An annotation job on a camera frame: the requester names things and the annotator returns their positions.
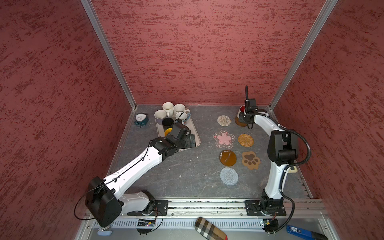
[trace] clock face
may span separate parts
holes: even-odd
[[[141,122],[141,121],[143,121],[146,117],[147,117],[147,115],[145,115],[145,114],[138,114],[138,115],[136,115],[136,121]]]

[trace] beige tray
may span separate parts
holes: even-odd
[[[173,120],[176,120],[175,115],[173,115],[171,118]],[[200,145],[201,141],[200,141],[199,135],[197,134],[197,131],[196,131],[196,128],[195,128],[195,124],[193,124],[192,117],[189,117],[189,119],[185,122],[185,125],[189,128],[189,130],[191,130],[191,134],[195,134],[196,147],[198,147]],[[163,128],[163,126],[156,122],[156,128],[157,128],[158,136],[159,137],[165,137],[164,136],[164,128]],[[189,149],[189,148],[180,149],[179,152],[187,150],[187,149]]]

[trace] red wall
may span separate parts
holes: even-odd
[[[2,1],[0,16],[0,238],[72,239],[130,106],[79,0]]]
[[[138,103],[269,104],[324,0],[94,0]]]
[[[345,240],[384,235],[383,12],[339,0],[275,109],[310,143],[302,172]]]

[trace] black cup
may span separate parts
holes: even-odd
[[[173,119],[172,118],[164,118],[163,121],[161,122],[163,125],[164,131],[167,130],[168,128],[171,128],[173,126]]]

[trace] plaid eyeglass case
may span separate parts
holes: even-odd
[[[195,223],[195,229],[208,240],[228,240],[227,235],[205,218],[199,217]]]

